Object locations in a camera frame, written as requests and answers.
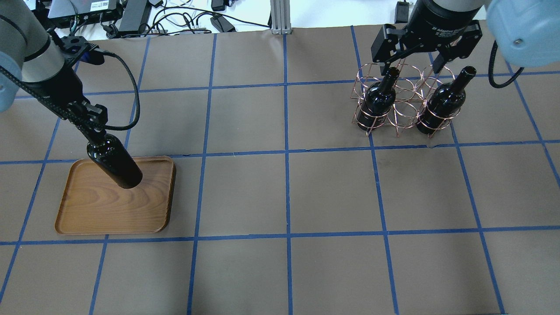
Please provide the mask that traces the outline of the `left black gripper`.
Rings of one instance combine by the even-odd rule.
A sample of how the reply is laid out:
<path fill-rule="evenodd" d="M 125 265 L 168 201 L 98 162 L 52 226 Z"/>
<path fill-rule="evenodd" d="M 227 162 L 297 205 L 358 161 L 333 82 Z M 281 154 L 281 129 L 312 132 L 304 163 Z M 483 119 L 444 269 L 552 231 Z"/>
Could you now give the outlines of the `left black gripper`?
<path fill-rule="evenodd" d="M 93 105 L 84 98 L 67 104 L 67 119 L 84 135 L 88 141 L 103 141 L 106 136 L 105 125 L 108 121 L 106 107 Z"/>

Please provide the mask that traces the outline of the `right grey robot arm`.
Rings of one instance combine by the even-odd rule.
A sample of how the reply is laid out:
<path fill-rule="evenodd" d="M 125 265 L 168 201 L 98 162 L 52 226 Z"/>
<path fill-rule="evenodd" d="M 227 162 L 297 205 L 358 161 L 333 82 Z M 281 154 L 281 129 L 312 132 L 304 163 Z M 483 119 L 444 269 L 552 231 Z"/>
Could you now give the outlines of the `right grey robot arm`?
<path fill-rule="evenodd" d="M 560 3 L 557 0 L 418 0 L 404 28 L 385 24 L 371 46 L 372 61 L 386 74 L 411 54 L 439 52 L 434 73 L 456 58 L 466 59 L 480 39 L 475 19 L 486 10 L 486 25 L 506 62 L 543 67 L 560 56 Z"/>

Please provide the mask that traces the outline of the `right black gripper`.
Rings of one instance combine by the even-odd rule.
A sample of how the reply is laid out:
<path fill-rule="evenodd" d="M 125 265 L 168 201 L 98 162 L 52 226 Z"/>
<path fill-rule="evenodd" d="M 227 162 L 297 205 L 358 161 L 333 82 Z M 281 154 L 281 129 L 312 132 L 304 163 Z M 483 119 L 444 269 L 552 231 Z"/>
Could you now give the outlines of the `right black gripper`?
<path fill-rule="evenodd" d="M 481 40 L 475 16 L 482 6 L 481 0 L 418 0 L 404 28 L 382 26 L 371 46 L 372 62 L 384 76 L 397 60 L 438 51 L 432 70 L 439 74 L 456 58 L 468 58 Z"/>

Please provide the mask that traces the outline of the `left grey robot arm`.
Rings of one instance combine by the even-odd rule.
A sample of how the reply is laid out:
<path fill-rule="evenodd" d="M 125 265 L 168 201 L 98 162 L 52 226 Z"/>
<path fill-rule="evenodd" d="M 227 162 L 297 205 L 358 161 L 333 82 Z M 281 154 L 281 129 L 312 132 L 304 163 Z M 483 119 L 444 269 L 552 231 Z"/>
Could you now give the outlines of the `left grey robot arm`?
<path fill-rule="evenodd" d="M 8 110 L 18 90 L 24 90 L 73 123 L 90 143 L 102 143 L 107 109 L 86 98 L 73 68 L 94 46 L 81 38 L 50 34 L 21 0 L 1 2 L 0 24 L 1 110 Z"/>

